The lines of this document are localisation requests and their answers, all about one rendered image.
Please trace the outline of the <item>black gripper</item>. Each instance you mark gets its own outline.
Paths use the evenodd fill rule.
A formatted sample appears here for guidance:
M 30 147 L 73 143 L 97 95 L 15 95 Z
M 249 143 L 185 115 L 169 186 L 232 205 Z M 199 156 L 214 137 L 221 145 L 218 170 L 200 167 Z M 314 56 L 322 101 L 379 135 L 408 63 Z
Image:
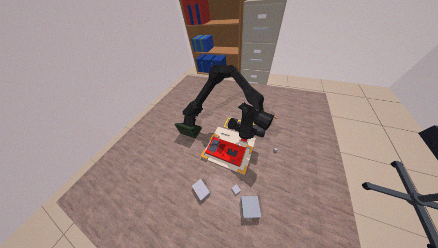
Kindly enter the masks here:
M 244 124 L 245 126 L 253 126 L 253 131 L 255 132 L 254 136 L 264 137 L 265 136 L 265 129 L 259 127 L 258 125 L 253 125 L 253 121 L 246 122 L 243 119 L 241 119 L 241 122 L 237 122 L 238 119 L 231 118 L 228 123 L 229 129 L 234 129 L 235 131 L 240 132 L 240 126 L 241 124 Z

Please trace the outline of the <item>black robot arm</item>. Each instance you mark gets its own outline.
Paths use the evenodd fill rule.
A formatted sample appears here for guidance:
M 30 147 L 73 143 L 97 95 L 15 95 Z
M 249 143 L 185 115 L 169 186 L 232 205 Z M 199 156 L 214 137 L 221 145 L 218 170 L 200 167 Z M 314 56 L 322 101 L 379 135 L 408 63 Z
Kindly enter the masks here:
M 214 86 L 220 83 L 224 78 L 233 77 L 235 81 L 244 91 L 245 97 L 249 104 L 245 102 L 242 103 L 238 108 L 242 110 L 242 119 L 246 122 L 254 121 L 254 124 L 267 130 L 270 126 L 274 115 L 269 114 L 264 111 L 263 108 L 263 95 L 253 88 L 250 83 L 243 77 L 243 75 L 238 71 L 234 65 L 214 65 L 210 72 L 209 78 L 205 83 L 204 87 L 198 94 L 195 100 L 190 102 L 187 107 L 182 111 L 184 115 L 183 125 L 195 126 L 195 117 L 203 110 L 202 104 L 212 91 Z M 254 138 L 255 132 L 253 131 L 253 126 L 245 126 L 241 124 L 239 137 L 244 139 Z

